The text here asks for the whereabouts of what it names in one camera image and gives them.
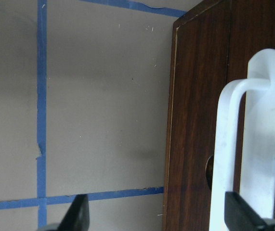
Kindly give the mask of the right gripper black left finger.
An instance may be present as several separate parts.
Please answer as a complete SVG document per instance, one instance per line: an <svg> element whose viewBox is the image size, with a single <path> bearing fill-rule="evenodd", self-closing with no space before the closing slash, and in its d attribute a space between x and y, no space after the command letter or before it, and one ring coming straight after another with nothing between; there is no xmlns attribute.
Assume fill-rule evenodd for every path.
<svg viewBox="0 0 275 231"><path fill-rule="evenodd" d="M88 231L90 226L89 200L87 194L79 194L73 200L58 226L59 231Z"/></svg>

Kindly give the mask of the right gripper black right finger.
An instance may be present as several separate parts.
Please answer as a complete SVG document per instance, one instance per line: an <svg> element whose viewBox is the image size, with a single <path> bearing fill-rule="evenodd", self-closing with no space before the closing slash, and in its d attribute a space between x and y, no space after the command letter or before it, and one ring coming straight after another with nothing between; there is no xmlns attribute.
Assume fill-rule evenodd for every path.
<svg viewBox="0 0 275 231"><path fill-rule="evenodd" d="M229 231L265 231L267 224L236 192L226 192L224 222Z"/></svg>

